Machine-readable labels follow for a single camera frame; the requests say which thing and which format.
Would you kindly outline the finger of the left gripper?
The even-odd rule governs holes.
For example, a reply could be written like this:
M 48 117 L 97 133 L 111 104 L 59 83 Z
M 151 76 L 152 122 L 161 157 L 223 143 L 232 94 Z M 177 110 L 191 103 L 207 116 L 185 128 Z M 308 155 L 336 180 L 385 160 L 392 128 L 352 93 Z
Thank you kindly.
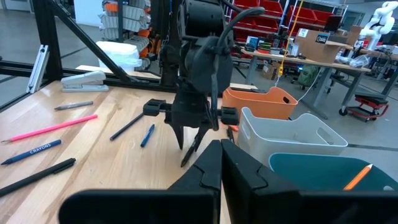
M 175 136 L 177 138 L 178 146 L 180 149 L 183 149 L 183 143 L 184 143 L 184 127 L 179 124 L 173 124 L 172 129 L 175 133 Z
M 206 132 L 208 131 L 208 127 L 207 126 L 200 126 L 197 135 L 195 136 L 194 142 L 192 144 L 193 150 L 195 152 L 197 152 L 199 145 L 204 137 L 204 135 L 206 134 Z

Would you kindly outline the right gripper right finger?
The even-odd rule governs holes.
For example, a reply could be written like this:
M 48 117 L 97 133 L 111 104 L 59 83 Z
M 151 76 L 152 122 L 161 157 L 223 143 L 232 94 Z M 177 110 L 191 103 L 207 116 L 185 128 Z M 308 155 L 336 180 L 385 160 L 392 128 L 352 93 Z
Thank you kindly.
M 229 140 L 223 187 L 232 224 L 398 224 L 394 190 L 305 190 Z

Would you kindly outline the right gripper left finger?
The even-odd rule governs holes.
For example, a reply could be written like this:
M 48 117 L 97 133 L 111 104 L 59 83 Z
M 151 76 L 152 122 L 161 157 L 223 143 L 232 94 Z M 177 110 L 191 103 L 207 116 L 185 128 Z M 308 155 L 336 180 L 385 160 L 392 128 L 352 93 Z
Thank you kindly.
M 169 188 L 89 189 L 61 205 L 60 224 L 218 224 L 223 149 L 213 140 Z

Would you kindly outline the blue wax crayon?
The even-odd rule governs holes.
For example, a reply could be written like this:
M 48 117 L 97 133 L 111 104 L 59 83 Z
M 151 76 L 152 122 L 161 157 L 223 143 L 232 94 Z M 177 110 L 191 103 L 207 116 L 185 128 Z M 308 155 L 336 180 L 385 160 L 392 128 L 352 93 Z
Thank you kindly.
M 33 148 L 33 149 L 31 149 L 31 150 L 29 150 L 27 152 L 24 152 L 22 154 L 16 155 L 16 156 L 14 156 L 12 158 L 9 158 L 9 159 L 5 160 L 4 162 L 1 163 L 1 166 L 13 164 L 13 163 L 15 163 L 17 161 L 20 161 L 20 160 L 23 160 L 23 159 L 28 158 L 30 156 L 33 156 L 34 154 L 38 154 L 38 153 L 40 153 L 42 151 L 45 151 L 45 150 L 50 149 L 52 147 L 58 146 L 61 143 L 62 143 L 62 140 L 58 139 L 56 141 L 52 141 L 52 142 L 44 144 L 42 146 Z
M 148 129 L 148 132 L 146 133 L 146 135 L 144 136 L 144 139 L 142 140 L 140 147 L 145 147 L 148 140 L 150 139 L 150 137 L 152 136 L 152 133 L 154 132 L 155 129 L 155 124 L 152 124 L 150 126 L 150 128 Z

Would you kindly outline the dark navy pencil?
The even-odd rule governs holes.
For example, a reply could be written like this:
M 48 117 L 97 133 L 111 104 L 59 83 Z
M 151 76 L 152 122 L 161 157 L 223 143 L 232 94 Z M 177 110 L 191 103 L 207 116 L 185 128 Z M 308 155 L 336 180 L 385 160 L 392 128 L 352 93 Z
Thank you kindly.
M 128 124 L 126 124 L 125 126 L 123 126 L 119 131 L 117 131 L 115 134 L 113 134 L 109 140 L 110 141 L 114 141 L 115 139 L 117 139 L 120 135 L 122 135 L 122 133 L 124 133 L 128 128 L 130 128 L 133 124 L 135 124 L 136 122 L 138 122 L 141 118 L 144 117 L 144 113 L 140 113 L 139 115 L 137 115 L 133 120 L 131 120 L 130 122 L 128 122 Z

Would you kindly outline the teal plastic bin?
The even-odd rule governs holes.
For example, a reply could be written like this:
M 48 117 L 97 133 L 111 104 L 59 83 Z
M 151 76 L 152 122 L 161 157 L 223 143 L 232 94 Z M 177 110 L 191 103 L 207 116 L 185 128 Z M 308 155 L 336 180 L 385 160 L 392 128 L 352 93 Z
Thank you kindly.
M 275 153 L 269 157 L 270 169 L 305 190 L 343 190 L 368 165 L 352 157 L 318 154 Z M 398 181 L 372 166 L 353 189 L 398 192 Z

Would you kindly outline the light grey plastic bin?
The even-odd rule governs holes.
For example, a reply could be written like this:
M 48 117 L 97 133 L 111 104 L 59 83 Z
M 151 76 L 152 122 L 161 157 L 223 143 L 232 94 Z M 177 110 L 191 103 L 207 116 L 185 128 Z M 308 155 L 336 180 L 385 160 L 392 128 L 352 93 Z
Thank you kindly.
M 275 153 L 338 156 L 348 142 L 318 117 L 301 114 L 297 119 L 260 118 L 241 109 L 238 145 L 264 165 Z

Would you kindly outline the stacked grey orange bins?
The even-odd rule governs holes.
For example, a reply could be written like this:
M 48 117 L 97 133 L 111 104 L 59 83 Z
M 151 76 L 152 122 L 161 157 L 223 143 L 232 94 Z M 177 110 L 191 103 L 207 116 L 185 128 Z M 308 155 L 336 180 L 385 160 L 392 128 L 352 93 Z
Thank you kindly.
M 123 42 L 137 47 L 140 58 L 149 53 L 150 0 L 103 0 L 103 12 L 98 16 L 103 40 L 119 40 L 119 21 Z

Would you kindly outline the orange plastic bin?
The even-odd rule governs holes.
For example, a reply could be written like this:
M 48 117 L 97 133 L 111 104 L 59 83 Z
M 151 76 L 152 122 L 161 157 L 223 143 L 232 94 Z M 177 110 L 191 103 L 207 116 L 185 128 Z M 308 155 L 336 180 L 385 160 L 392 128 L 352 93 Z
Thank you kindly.
M 285 90 L 271 87 L 268 91 L 258 89 L 227 88 L 223 92 L 222 105 L 241 109 L 247 107 L 260 118 L 288 119 L 298 101 Z

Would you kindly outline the white plastic bag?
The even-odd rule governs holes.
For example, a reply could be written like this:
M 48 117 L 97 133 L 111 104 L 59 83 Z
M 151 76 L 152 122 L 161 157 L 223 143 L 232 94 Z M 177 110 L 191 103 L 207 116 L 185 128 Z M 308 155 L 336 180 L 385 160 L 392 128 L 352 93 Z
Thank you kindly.
M 142 66 L 142 59 L 135 45 L 119 42 L 97 41 L 96 45 L 119 67 L 134 71 Z

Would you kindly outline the grey wax crayon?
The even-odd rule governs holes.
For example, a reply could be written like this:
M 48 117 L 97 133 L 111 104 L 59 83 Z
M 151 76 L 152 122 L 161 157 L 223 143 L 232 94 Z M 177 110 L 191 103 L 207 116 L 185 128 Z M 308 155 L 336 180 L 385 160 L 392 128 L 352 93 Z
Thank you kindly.
M 93 105 L 93 101 L 86 101 L 86 102 L 80 102 L 80 103 L 73 103 L 73 104 L 69 104 L 69 105 L 62 105 L 62 106 L 58 106 L 58 107 L 54 108 L 54 110 L 55 111 L 69 110 L 69 109 L 78 108 L 78 107 L 82 107 L 82 106 L 89 106 L 89 105 Z

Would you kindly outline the green backpack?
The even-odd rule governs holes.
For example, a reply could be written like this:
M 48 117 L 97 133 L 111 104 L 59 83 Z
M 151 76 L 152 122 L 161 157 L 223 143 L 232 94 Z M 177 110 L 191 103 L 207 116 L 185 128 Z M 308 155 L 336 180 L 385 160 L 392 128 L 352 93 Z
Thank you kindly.
M 316 65 L 304 65 L 300 75 L 298 76 L 298 83 L 301 85 L 304 90 L 306 87 L 310 87 L 312 83 L 315 81 L 318 73 L 320 71 L 320 67 Z

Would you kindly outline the red storage bin shelf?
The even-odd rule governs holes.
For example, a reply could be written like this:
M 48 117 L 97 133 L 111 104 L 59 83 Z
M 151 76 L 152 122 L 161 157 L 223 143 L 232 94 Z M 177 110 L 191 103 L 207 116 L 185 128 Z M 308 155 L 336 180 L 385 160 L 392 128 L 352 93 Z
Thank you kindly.
M 261 16 L 247 17 L 233 28 L 234 40 L 249 36 L 295 35 L 299 29 L 322 30 L 337 6 L 325 0 L 228 0 L 240 9 L 263 7 Z

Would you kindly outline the cardboard box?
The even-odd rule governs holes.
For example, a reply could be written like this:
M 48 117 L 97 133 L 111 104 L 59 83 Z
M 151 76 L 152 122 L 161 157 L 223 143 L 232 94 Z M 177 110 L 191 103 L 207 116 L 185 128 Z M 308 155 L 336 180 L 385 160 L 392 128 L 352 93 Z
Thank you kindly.
M 343 44 L 329 41 L 329 33 L 300 28 L 294 43 L 298 53 L 309 60 L 321 63 L 333 63 Z

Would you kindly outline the wooden workbench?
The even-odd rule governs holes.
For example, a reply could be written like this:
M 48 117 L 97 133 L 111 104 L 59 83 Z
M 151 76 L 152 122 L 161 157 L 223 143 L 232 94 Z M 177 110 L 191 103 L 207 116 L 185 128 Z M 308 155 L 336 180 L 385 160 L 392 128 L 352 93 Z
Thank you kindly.
M 328 119 L 328 116 L 318 107 L 318 104 L 323 96 L 323 90 L 326 87 L 326 84 L 328 83 L 328 80 L 331 77 L 331 69 L 335 70 L 348 70 L 351 72 L 359 72 L 360 74 L 354 78 L 353 82 L 351 85 L 348 85 L 349 90 L 347 91 L 347 94 L 345 95 L 345 98 L 343 99 L 343 102 L 341 103 L 341 110 L 345 110 L 349 100 L 352 98 L 352 96 L 355 94 L 356 89 L 364 76 L 365 73 L 369 73 L 371 70 L 368 68 L 354 68 L 350 67 L 349 65 L 344 65 L 340 63 L 323 63 L 323 62 L 316 62 L 310 59 L 299 59 L 299 58 L 289 58 L 285 57 L 283 55 L 272 55 L 272 54 L 263 54 L 259 53 L 258 51 L 254 52 L 248 52 L 246 51 L 243 47 L 241 47 L 241 52 L 246 55 L 251 55 L 252 59 L 250 60 L 249 64 L 249 71 L 248 74 L 246 75 L 246 84 L 250 84 L 252 82 L 252 78 L 254 75 L 254 71 L 257 65 L 257 60 L 259 58 L 264 58 L 264 59 L 274 59 L 280 62 L 290 62 L 290 63 L 296 63 L 296 64 L 309 64 L 309 65 L 317 65 L 320 67 L 324 68 L 324 72 L 322 73 L 320 77 L 320 87 L 317 87 L 316 89 L 316 95 L 313 98 L 306 98 L 303 97 L 301 99 L 301 102 L 314 111 L 317 115 L 319 115 L 323 119 Z
M 351 54 L 354 54 L 353 58 L 359 55 L 369 55 L 371 60 L 375 60 L 376 63 L 381 63 L 381 61 L 385 60 L 385 64 L 383 66 L 373 65 L 373 63 L 369 63 L 369 68 L 375 72 L 377 75 L 376 80 L 383 81 L 384 74 L 387 74 L 389 70 L 393 70 L 392 74 L 389 76 L 389 80 L 382 91 L 382 95 L 388 96 L 391 92 L 392 88 L 397 85 L 398 82 L 398 54 L 393 54 L 390 49 L 388 49 L 388 45 L 379 45 L 376 47 L 376 50 L 368 50 L 362 47 L 354 48 L 350 45 L 346 45 L 344 47 L 346 50 L 350 50 L 349 57 Z

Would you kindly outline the red rolling stool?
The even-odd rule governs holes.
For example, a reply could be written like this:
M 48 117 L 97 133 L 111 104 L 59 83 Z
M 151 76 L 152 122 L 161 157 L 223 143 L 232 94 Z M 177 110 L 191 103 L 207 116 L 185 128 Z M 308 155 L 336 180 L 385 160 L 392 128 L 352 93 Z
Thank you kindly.
M 389 102 L 382 98 L 365 95 L 355 95 L 354 100 L 359 103 L 358 106 L 349 106 L 339 110 L 341 116 L 351 114 L 365 122 L 375 121 L 383 116 L 389 108 Z

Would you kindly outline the silver aluminium extrusion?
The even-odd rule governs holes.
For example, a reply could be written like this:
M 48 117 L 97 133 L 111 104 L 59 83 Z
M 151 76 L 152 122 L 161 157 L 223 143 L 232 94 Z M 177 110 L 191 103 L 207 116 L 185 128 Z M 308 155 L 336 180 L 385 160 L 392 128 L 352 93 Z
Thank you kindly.
M 42 80 L 44 77 L 44 73 L 46 71 L 47 63 L 49 60 L 49 46 L 48 45 L 41 45 L 39 47 L 39 51 L 30 74 L 30 79 L 27 84 L 26 93 L 35 93 L 39 90 Z

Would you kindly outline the black laptop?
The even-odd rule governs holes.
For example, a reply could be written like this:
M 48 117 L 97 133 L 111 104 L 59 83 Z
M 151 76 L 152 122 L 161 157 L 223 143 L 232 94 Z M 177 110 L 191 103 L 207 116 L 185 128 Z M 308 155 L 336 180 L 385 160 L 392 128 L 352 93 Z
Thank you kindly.
M 325 32 L 336 32 L 340 27 L 341 19 L 342 16 L 329 16 L 323 30 Z

